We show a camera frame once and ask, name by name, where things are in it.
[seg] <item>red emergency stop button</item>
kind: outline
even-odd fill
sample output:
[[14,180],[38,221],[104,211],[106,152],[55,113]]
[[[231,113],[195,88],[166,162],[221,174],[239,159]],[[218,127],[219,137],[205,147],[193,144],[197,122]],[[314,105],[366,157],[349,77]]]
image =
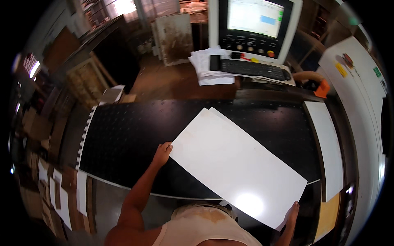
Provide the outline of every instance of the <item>red emergency stop button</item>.
[[269,50],[269,51],[267,51],[267,55],[268,55],[269,57],[274,57],[274,56],[275,56],[275,53],[274,53],[272,50]]

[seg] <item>keyboard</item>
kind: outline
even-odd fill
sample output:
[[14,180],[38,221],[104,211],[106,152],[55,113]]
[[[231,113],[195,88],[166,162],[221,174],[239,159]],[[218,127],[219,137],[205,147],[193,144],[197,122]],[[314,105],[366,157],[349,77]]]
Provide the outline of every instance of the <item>keyboard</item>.
[[232,74],[261,76],[274,80],[285,81],[283,71],[280,67],[261,63],[222,59],[220,60],[220,68],[218,70]]

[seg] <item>perforated table surface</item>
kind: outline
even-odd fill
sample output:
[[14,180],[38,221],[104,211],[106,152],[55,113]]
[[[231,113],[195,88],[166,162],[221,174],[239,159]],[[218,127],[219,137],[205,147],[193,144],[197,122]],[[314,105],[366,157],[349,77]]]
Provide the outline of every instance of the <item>perforated table surface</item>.
[[[164,100],[97,107],[85,128],[77,165],[91,176],[131,188],[157,146],[173,141],[204,107],[219,110],[308,182],[321,178],[302,105],[257,100]],[[171,158],[159,171],[152,193],[219,198]]]

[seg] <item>computer mouse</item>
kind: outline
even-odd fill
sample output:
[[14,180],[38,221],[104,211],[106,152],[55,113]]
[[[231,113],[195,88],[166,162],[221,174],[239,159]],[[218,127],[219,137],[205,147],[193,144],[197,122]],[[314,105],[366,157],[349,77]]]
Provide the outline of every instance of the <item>computer mouse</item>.
[[292,77],[290,76],[289,72],[286,69],[282,69],[283,76],[285,80],[291,80]]

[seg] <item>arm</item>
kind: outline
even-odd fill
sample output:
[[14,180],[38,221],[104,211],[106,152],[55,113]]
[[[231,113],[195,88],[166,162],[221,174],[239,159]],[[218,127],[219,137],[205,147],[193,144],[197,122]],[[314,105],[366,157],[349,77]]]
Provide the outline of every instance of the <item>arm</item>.
[[292,211],[290,212],[289,218],[286,222],[286,228],[284,229],[284,232],[281,237],[279,237],[279,240],[274,244],[274,246],[289,246],[290,241],[293,238],[294,234],[294,228],[296,227],[296,220],[298,216],[298,209],[299,209],[299,204],[298,202],[295,202],[292,207]]
[[168,161],[172,150],[171,142],[160,144],[151,164],[127,194],[122,204],[118,224],[108,233],[105,245],[114,245],[139,240],[144,232],[141,212],[144,210],[151,193],[154,178],[160,168]]

